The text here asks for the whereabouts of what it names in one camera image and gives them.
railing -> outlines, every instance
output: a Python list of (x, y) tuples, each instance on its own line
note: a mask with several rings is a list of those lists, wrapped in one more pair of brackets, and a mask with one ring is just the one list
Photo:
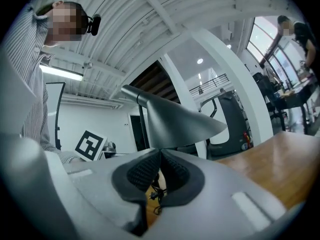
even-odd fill
[(195, 98), (195, 97), (197, 97), (205, 92), (208, 92), (212, 89), (215, 89), (218, 86), (221, 86), (227, 82), (229, 82), (229, 79), (226, 74), (219, 75), (218, 77), (211, 79), (208, 82), (205, 82), (202, 85), (199, 85), (199, 86), (191, 89), (190, 90), (191, 96), (193, 98)]

table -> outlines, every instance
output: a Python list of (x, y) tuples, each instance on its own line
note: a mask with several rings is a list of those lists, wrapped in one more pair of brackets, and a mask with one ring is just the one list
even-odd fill
[(282, 131), (240, 154), (216, 160), (274, 194), (287, 209), (306, 200), (320, 165), (320, 138)]
[(308, 124), (307, 124), (306, 110), (304, 108), (304, 104), (307, 103), (308, 99), (311, 97), (311, 95), (313, 94), (317, 86), (318, 86), (318, 82), (316, 77), (314, 76), (308, 79), (307, 81), (297, 85), (293, 89), (294, 93), (292, 93), (291, 95), (282, 96), (280, 98), (277, 98), (274, 101), (274, 106), (278, 111), (278, 116), (280, 117), (281, 127), (283, 131), (286, 130), (286, 126), (285, 126), (285, 121), (282, 116), (281, 110), (300, 107), (302, 112), (304, 134), (308, 134)]

wood surface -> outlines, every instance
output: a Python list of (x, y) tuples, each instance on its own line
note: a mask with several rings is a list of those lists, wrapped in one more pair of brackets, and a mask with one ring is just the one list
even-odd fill
[[(306, 200), (317, 177), (320, 138), (282, 131), (254, 148), (215, 162), (244, 174), (290, 209)], [(160, 178), (160, 182), (161, 188), (165, 188), (164, 178)], [(150, 187), (146, 192), (147, 198), (152, 191)], [(146, 215), (149, 227), (158, 217), (153, 213), (158, 205), (157, 200), (148, 199)]]

fluorescent light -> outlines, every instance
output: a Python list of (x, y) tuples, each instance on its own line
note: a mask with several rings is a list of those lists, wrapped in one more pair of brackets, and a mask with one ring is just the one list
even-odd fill
[(53, 68), (45, 65), (40, 65), (40, 69), (42, 70), (43, 73), (56, 75), (63, 78), (70, 78), (77, 81), (82, 81), (82, 79), (84, 78), (83, 74), (72, 72), (62, 68), (60, 69), (60, 68)]

black headband camera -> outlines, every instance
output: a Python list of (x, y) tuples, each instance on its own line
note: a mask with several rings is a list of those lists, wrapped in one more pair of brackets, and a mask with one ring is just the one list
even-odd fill
[(96, 36), (98, 34), (101, 16), (99, 14), (95, 14), (93, 17), (88, 16), (88, 18), (90, 21), (88, 24), (87, 33), (91, 33), (91, 35)]

